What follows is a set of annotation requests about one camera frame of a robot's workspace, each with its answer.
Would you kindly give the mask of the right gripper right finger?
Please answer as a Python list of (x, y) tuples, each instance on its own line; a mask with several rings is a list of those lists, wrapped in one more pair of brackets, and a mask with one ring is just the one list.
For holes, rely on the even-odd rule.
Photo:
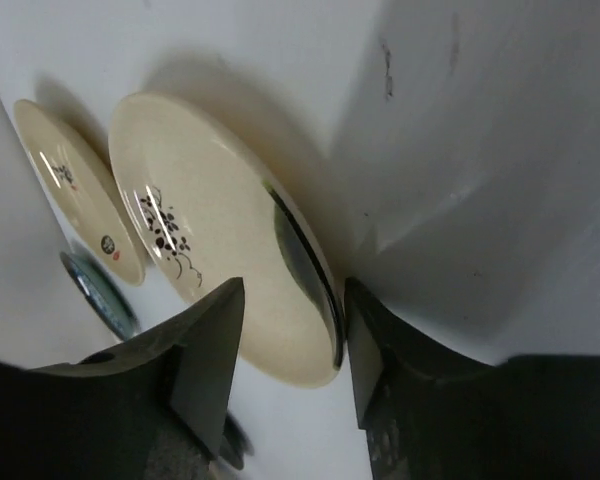
[(344, 303), (376, 479), (600, 479), (600, 356), (490, 366), (427, 337), (360, 281)]

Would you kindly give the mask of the black glossy plate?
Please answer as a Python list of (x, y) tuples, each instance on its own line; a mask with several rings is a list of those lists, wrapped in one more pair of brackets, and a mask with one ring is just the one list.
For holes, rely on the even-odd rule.
[(219, 456), (233, 469), (241, 471), (245, 458), (254, 454), (254, 448), (248, 436), (235, 417), (228, 413), (224, 422), (223, 436)]

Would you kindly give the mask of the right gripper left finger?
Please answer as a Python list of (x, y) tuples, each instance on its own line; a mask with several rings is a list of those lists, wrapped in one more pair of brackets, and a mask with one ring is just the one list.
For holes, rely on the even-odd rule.
[(221, 459), (244, 307), (232, 278), (77, 364), (0, 362), (0, 479), (207, 478)]

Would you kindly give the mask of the cream plate black patch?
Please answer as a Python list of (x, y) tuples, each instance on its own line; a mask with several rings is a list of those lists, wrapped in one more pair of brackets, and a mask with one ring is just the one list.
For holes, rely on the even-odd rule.
[(304, 215), (253, 151), (199, 106), (156, 92), (118, 102), (108, 148), (132, 223), (178, 295), (193, 303), (241, 278), (241, 357), (290, 385), (330, 383), (344, 354), (336, 281)]

